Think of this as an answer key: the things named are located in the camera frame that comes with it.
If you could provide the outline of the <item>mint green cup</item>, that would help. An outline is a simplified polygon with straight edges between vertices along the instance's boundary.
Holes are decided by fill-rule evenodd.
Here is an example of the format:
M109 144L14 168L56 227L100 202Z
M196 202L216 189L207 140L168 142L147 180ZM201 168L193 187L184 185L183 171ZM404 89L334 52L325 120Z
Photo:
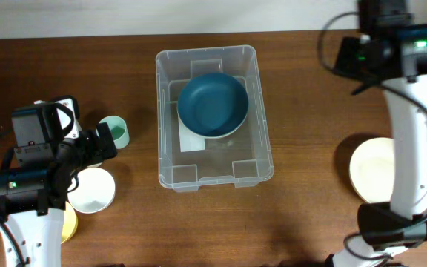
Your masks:
M115 147L120 150L128 146L130 134L128 125L120 116L106 116L99 123L107 123L113 137Z

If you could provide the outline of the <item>dark blue bowl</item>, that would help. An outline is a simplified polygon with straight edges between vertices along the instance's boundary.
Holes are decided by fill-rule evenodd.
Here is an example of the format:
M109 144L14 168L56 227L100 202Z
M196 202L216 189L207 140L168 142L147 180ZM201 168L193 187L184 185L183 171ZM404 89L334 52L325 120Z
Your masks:
M177 103L179 120L205 138L221 138L236 131L248 115L245 87L225 73L206 73L183 87Z

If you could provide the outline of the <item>cream white bowl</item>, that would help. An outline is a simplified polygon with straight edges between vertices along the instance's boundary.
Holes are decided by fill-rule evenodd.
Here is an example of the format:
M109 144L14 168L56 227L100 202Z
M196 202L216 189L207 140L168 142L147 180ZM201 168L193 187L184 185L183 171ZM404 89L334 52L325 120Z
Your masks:
M379 137L361 143L351 156L349 176L365 202L389 202L394 187L394 140Z

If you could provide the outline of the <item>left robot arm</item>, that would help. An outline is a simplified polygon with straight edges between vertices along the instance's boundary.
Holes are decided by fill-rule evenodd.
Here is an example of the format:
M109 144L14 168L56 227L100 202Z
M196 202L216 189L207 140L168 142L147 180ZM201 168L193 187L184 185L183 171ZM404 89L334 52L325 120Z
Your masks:
M117 155L107 123L80 131L71 109L45 102L14 110L17 145L0 167L0 234L8 266L60 266L67 194L77 174Z

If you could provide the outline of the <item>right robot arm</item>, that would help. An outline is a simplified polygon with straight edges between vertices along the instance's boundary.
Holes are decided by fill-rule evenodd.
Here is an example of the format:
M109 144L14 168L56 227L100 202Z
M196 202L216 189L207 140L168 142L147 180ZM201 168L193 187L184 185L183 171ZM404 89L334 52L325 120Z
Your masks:
M427 242L427 24L403 0L359 0L360 36L343 39L332 74L383 91L394 138L394 187L387 202L363 204L359 230L327 266L385 266Z

